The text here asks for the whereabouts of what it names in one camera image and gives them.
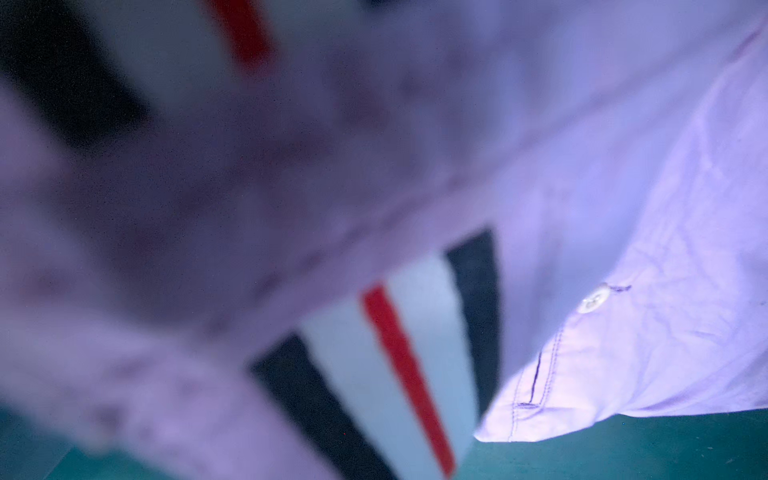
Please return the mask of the purple pants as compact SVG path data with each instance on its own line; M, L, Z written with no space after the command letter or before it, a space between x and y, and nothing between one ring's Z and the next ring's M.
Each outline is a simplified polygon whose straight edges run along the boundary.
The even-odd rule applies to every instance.
M1 407L179 479L767 404L763 1L5 1Z

